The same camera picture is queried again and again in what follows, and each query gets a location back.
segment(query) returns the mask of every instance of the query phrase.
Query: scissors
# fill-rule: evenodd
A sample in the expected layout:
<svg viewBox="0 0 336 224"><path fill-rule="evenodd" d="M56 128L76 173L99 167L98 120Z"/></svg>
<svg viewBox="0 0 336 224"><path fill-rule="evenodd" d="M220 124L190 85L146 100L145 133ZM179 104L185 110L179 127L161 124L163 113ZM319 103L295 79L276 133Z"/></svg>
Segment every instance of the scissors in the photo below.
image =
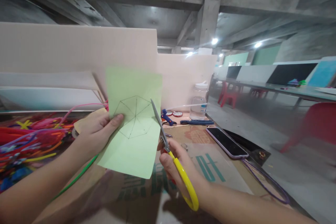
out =
<svg viewBox="0 0 336 224"><path fill-rule="evenodd" d="M155 104L154 104L152 99L151 99L151 102L152 102L155 118L157 119L157 121L158 121L158 123L161 127L160 137L161 137L161 140L164 144L164 149L172 157L173 162L174 162L174 164L175 164L175 166L176 166L176 168L177 168L177 170L178 170L178 172L179 172L179 174L180 174L180 176L181 176L181 178L182 178L182 180L183 180L183 182L184 182L184 184L185 184L185 186L188 190L191 201L187 197L185 197L183 194L182 194L182 196L183 196L184 200L186 201L186 203L188 204L188 206L192 210L197 211L199 204L198 204L198 198L197 198L195 189L194 189L186 171L184 170L183 166L181 165L180 161L176 157L174 157L173 153L170 151L169 144L168 144L168 141L167 141L167 138L166 138L166 135L165 135L165 131L162 127L161 117L159 116L158 111L156 110Z"/></svg>

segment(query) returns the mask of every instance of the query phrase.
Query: concrete ceiling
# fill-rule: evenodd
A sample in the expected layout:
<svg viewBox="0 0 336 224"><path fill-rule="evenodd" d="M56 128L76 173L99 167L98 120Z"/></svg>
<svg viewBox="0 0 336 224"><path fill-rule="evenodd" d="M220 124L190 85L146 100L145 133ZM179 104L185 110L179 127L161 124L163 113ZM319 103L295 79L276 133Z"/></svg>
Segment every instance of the concrete ceiling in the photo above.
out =
<svg viewBox="0 0 336 224"><path fill-rule="evenodd" d="M156 29L157 36L164 39L176 39L190 15L189 10L121 3L109 5L126 27Z"/></svg>
<svg viewBox="0 0 336 224"><path fill-rule="evenodd" d="M278 44L316 23L336 22L336 0L0 0L0 6L0 21L156 29L165 51L197 48L200 36L208 36L207 44L217 37L223 49L249 50L255 41Z"/></svg>

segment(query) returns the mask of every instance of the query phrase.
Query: red stool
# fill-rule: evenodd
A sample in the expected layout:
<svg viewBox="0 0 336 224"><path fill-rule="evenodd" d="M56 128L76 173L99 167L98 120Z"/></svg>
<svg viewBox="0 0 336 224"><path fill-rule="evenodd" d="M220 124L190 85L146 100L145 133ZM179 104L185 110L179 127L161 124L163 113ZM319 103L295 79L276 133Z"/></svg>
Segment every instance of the red stool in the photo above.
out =
<svg viewBox="0 0 336 224"><path fill-rule="evenodd" d="M258 98L261 98L263 94L267 94L268 91L263 89L252 89L251 95L252 96L258 96Z"/></svg>
<svg viewBox="0 0 336 224"><path fill-rule="evenodd" d="M302 125L281 149L284 153L305 137L316 137L336 145L336 103L317 103L310 107Z"/></svg>
<svg viewBox="0 0 336 224"><path fill-rule="evenodd" d="M235 108L238 93L235 90L233 90L233 92L228 92L228 87L227 86L228 86L227 83L225 81L223 81L222 92L219 95L219 99L218 99L217 103L219 104L221 102L221 100L223 99L222 104L220 105L220 107L223 107L226 100L230 99L231 103L232 103L232 108Z"/></svg>

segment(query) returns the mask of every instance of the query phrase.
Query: yellow scissor handle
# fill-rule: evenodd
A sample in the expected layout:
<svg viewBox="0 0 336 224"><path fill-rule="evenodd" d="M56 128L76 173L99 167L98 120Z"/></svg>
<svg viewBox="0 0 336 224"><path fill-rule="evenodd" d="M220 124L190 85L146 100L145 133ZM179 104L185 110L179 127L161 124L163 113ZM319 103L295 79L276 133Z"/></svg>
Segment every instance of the yellow scissor handle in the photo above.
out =
<svg viewBox="0 0 336 224"><path fill-rule="evenodd" d="M178 172L179 172L179 174L180 174L183 182L185 183L185 186L186 186L186 188L188 190L188 193L190 195L191 201L182 194L184 200L186 201L186 203L188 204L188 206L192 210L197 211L198 210L198 206L199 206L199 204L198 204L198 198L197 198L195 189L194 189L194 187L193 187L193 185L192 185L192 183L191 183L191 181L190 181L190 179L189 179L186 171L184 170L184 168L181 165L180 161L176 157L174 157L174 155L173 155L173 153L171 151L168 152L168 154L172 157L173 162L174 162L174 164L175 164L175 166L176 166L176 168L177 168L177 170L178 170Z"/></svg>

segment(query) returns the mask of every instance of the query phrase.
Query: ceiling light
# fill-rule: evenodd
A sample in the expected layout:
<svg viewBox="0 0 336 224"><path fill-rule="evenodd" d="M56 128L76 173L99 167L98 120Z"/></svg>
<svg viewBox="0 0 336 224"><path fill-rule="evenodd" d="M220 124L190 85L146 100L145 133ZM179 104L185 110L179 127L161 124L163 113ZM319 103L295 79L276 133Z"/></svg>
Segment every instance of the ceiling light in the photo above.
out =
<svg viewBox="0 0 336 224"><path fill-rule="evenodd" d="M254 45L254 47L255 47L255 48L258 48L258 47L260 47L261 45L262 45L262 43L261 43L261 42L258 42L257 44Z"/></svg>
<svg viewBox="0 0 336 224"><path fill-rule="evenodd" d="M217 44L217 42L218 42L218 38L213 38L211 41L211 44Z"/></svg>

